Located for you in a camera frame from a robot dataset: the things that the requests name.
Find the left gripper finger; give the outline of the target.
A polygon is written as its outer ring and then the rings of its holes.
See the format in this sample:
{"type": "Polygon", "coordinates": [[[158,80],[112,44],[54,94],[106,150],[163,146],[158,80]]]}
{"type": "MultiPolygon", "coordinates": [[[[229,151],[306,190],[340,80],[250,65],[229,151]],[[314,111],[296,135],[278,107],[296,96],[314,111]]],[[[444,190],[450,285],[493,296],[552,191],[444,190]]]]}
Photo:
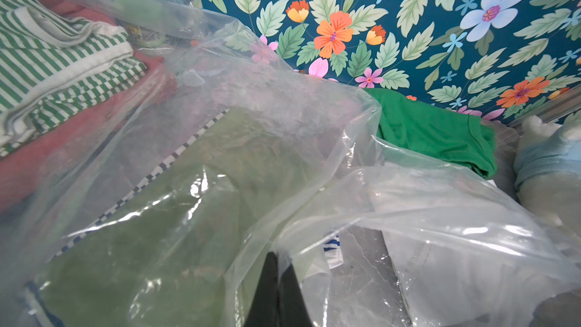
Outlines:
{"type": "Polygon", "coordinates": [[[266,255],[245,326],[313,326],[294,266],[279,272],[278,257],[273,251],[266,255]]]}

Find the green t-shirt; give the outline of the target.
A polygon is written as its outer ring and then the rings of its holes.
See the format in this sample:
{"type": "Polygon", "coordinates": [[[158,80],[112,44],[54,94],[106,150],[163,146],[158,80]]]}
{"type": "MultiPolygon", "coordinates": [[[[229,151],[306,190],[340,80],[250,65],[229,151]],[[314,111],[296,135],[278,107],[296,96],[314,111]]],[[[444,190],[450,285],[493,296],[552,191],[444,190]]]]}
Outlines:
{"type": "Polygon", "coordinates": [[[485,179],[496,174],[495,134],[479,117],[413,101],[392,90],[366,89],[366,92],[381,106],[378,138],[399,148],[467,167],[485,179]]]}

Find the clear plastic vacuum bag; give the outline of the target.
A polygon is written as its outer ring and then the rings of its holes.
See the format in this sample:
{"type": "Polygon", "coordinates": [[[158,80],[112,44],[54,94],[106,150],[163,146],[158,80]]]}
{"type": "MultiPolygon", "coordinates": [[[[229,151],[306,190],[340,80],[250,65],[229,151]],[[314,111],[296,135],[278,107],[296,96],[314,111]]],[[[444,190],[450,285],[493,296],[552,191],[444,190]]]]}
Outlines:
{"type": "Polygon", "coordinates": [[[238,20],[83,9],[174,40],[1,161],[3,326],[578,326],[580,240],[466,166],[378,137],[361,89],[293,71],[238,20]]]}

